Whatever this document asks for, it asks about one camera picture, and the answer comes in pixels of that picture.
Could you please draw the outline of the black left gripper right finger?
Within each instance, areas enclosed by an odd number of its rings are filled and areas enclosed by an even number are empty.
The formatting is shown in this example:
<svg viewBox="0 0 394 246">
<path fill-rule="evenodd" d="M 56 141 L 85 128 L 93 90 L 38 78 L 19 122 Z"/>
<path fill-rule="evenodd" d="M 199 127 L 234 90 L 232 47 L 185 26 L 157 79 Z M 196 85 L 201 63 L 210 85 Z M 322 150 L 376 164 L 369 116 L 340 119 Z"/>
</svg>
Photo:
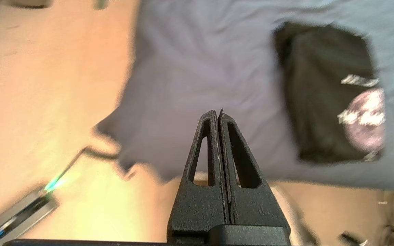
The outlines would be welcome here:
<svg viewBox="0 0 394 246">
<path fill-rule="evenodd" d="M 233 117 L 219 114 L 219 140 L 228 224 L 275 227 L 284 236 L 290 226 Z"/>
</svg>

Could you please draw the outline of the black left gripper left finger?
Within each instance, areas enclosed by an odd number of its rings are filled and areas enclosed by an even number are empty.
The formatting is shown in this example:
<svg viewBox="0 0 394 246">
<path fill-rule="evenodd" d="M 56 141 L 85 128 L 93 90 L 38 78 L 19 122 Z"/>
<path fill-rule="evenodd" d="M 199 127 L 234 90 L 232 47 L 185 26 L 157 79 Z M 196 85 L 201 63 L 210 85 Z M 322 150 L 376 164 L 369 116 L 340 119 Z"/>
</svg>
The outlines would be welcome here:
<svg viewBox="0 0 394 246">
<path fill-rule="evenodd" d="M 169 216 L 169 240 L 206 240 L 213 227 L 231 222 L 231 159 L 223 139 L 222 115 L 211 110 L 199 119 Z M 194 183 L 203 139 L 207 140 L 207 186 Z"/>
</svg>

